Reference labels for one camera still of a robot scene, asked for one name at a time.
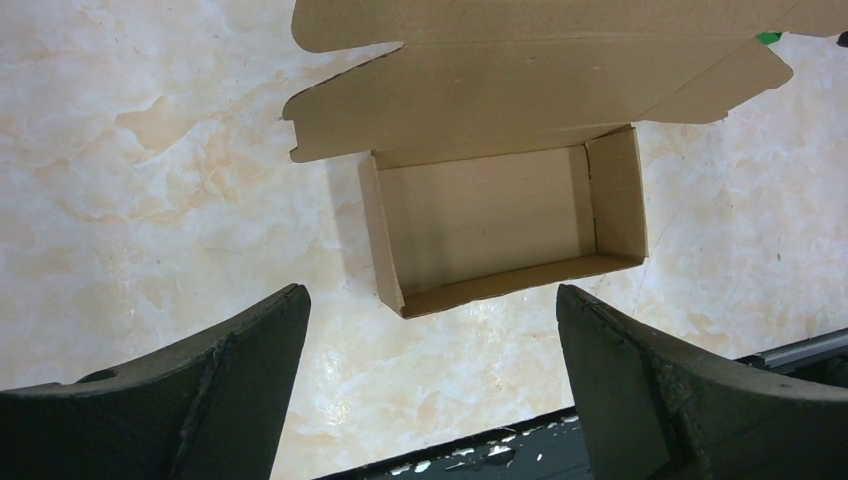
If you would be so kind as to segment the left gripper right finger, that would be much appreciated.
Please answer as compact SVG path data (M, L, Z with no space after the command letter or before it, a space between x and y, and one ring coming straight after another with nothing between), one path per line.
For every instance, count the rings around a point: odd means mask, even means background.
M847 392L713 354L562 285L556 318L597 479L843 479Z

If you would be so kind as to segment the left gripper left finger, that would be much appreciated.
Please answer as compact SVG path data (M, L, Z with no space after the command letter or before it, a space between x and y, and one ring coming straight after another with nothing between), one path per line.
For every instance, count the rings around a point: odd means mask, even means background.
M311 310L291 284L69 384L1 394L5 479L266 479Z

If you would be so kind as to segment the brown cardboard box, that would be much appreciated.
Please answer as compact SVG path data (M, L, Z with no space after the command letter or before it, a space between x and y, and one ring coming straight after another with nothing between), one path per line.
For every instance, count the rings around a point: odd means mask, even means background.
M792 76L763 33L843 1L299 1L296 43L393 49L289 99L297 163L366 153L380 300L404 318L648 253L638 121L708 124Z

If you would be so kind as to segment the small green block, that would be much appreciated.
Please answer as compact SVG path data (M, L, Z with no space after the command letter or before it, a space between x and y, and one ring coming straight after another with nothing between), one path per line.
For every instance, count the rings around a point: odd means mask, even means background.
M778 41L780 41L782 36L783 36L782 32L768 31L768 32L762 32L762 33L758 34L756 36L756 38L761 44L769 46L769 45L775 44Z

